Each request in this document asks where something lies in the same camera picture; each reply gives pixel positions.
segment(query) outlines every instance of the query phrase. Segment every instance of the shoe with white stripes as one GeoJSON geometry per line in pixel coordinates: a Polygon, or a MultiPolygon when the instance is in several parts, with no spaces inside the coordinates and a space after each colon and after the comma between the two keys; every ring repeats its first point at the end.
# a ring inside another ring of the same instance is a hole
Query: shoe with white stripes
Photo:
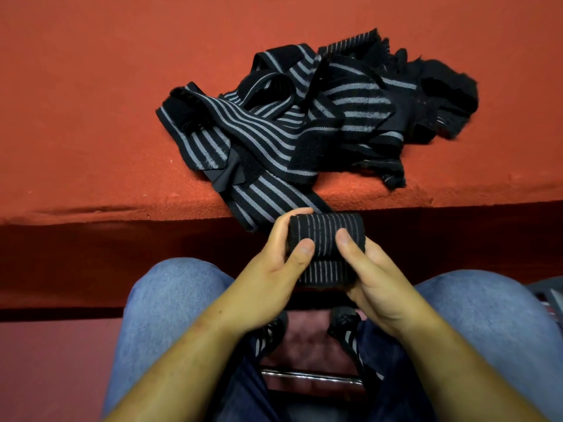
{"type": "Polygon", "coordinates": [[[287,312],[282,311],[275,320],[261,329],[255,330],[255,357],[258,361],[270,355],[282,343],[287,330],[287,322],[287,312]]]}
{"type": "Polygon", "coordinates": [[[364,365],[357,346],[357,326],[362,321],[360,315],[351,307],[336,307],[330,311],[328,335],[338,340],[346,354],[352,358],[365,390],[375,396],[381,384],[381,378],[374,369],[364,365]]]}

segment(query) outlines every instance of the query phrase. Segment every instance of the person's right hand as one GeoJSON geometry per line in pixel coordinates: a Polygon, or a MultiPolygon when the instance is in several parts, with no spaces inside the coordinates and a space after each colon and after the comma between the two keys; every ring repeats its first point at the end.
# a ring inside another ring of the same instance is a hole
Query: person's right hand
{"type": "Polygon", "coordinates": [[[406,279],[383,249],[366,237],[365,254],[341,228],[336,233],[338,250],[352,265],[358,281],[348,297],[386,333],[400,338],[416,322],[435,314],[432,307],[406,279]]]}

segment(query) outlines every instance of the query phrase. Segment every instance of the forearm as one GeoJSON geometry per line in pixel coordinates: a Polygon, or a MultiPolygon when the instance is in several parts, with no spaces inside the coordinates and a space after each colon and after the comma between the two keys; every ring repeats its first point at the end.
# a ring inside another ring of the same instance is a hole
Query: forearm
{"type": "Polygon", "coordinates": [[[149,369],[106,421],[202,420],[242,337],[211,305],[149,369]]]}
{"type": "Polygon", "coordinates": [[[440,420],[545,420],[430,307],[399,340],[440,420]]]}

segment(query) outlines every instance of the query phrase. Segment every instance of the blue denim jeans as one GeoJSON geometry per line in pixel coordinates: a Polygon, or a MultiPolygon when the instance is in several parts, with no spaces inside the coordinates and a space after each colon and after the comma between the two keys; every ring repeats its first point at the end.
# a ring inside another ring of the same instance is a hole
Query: blue denim jeans
{"type": "MultiPolygon", "coordinates": [[[[189,258],[160,262],[137,281],[123,315],[104,415],[232,282],[214,265],[189,258]]],[[[563,420],[563,337],[524,286],[491,272],[458,270],[417,290],[547,418],[563,420]]],[[[358,342],[364,364],[384,375],[369,421],[434,419],[399,343],[369,320],[361,323],[358,342]]],[[[211,419],[279,420],[250,345],[241,344],[236,354],[211,419]]]]}

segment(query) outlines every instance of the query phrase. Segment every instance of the person's left hand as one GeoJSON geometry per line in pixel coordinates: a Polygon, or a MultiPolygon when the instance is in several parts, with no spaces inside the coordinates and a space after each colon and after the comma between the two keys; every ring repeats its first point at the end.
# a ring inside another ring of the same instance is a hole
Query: person's left hand
{"type": "Polygon", "coordinates": [[[212,305],[216,311],[224,312],[223,319],[231,331],[243,335],[265,326],[283,311],[315,250],[313,240],[301,240],[285,261],[289,218],[311,213],[313,209],[305,207],[280,216],[262,251],[212,305]]]}

